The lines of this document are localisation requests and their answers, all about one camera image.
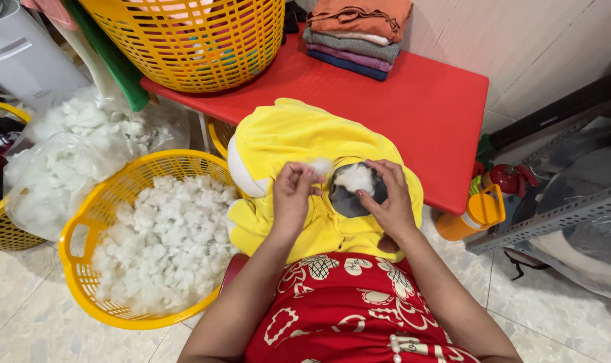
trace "perforated metal rack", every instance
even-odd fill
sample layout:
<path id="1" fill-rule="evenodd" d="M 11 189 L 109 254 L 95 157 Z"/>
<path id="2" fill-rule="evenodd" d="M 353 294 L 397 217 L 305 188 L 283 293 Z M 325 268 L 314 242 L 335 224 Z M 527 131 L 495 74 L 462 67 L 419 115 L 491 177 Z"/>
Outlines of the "perforated metal rack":
<path id="1" fill-rule="evenodd" d="M 541 155 L 541 153 L 558 144 L 560 140 L 578 132 L 594 119 L 595 117 L 589 116 L 577 122 L 543 147 L 530 154 L 527 158 L 523 159 L 522 163 L 527 165 L 537 156 Z M 530 238 L 546 235 L 566 227 L 575 226 L 591 219 L 610 214 L 611 187 L 596 194 L 589 195 L 581 200 L 577 200 L 543 214 L 535 215 L 530 219 L 510 227 L 504 229 L 500 229 L 499 226 L 492 227 L 489 229 L 487 235 L 474 238 L 473 240 L 467 239 L 467 241 L 465 241 L 466 249 L 475 254 L 482 254 L 483 252 L 487 252 L 497 247 L 505 247 L 520 243 Z"/>

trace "hand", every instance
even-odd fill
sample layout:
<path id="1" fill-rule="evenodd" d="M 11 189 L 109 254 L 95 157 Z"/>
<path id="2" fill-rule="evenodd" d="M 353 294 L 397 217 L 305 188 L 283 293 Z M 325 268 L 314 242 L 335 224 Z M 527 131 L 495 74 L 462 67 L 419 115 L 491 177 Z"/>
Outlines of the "hand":
<path id="1" fill-rule="evenodd" d="M 366 160 L 366 165 L 377 170 L 377 175 L 382 177 L 388 198 L 380 205 L 362 189 L 358 189 L 356 194 L 384 232 L 395 242 L 402 243 L 418 232 L 402 166 L 388 160 Z"/>
<path id="2" fill-rule="evenodd" d="M 321 196 L 314 183 L 323 183 L 315 170 L 301 163 L 286 163 L 274 182 L 274 224 L 272 232 L 293 241 L 301 234 L 308 215 L 308 197 Z"/>

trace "green cloth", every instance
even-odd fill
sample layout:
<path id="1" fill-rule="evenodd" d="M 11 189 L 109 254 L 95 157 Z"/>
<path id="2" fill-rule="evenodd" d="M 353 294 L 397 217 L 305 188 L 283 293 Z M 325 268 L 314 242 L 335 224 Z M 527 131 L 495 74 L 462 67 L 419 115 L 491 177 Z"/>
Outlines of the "green cloth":
<path id="1" fill-rule="evenodd" d="M 131 109 L 136 112 L 141 111 L 149 102 L 149 94 L 140 86 L 140 79 L 144 77 L 142 72 L 126 58 L 79 1 L 62 0 L 62 3 L 84 31 L 88 42 L 106 63 L 108 70 L 129 100 Z"/>
<path id="2" fill-rule="evenodd" d="M 351 53 L 368 55 L 377 59 L 393 64 L 402 48 L 401 42 L 392 43 L 381 46 L 363 39 L 338 38 L 329 36 L 319 32 L 310 31 L 310 27 L 306 27 L 303 31 L 303 38 L 308 43 L 323 44 L 331 48 L 339 50 L 347 50 Z"/>

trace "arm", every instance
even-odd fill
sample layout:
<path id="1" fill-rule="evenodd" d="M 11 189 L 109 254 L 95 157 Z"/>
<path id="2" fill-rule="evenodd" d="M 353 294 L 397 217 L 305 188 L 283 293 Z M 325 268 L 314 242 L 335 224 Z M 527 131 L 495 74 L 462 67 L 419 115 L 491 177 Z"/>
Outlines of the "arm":
<path id="1" fill-rule="evenodd" d="M 404 252 L 424 300 L 453 343 L 471 351 L 483 363 L 522 363 L 503 330 L 415 226 L 402 166 L 387 160 L 367 160 L 366 164 L 383 178 L 388 198 L 379 205 L 368 193 L 358 191 L 362 205 Z"/>
<path id="2" fill-rule="evenodd" d="M 308 214 L 308 197 L 321 195 L 314 170 L 287 163 L 274 184 L 275 222 L 226 290 L 207 309 L 178 363 L 238 361 L 272 302 L 277 282 Z"/>

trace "red dress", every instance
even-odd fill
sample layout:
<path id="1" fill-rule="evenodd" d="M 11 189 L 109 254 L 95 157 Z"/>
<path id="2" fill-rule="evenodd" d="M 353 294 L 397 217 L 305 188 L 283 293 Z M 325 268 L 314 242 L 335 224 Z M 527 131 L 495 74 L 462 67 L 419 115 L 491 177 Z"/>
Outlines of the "red dress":
<path id="1" fill-rule="evenodd" d="M 286 266 L 245 361 L 478 362 L 451 343 L 404 268 L 347 252 Z"/>

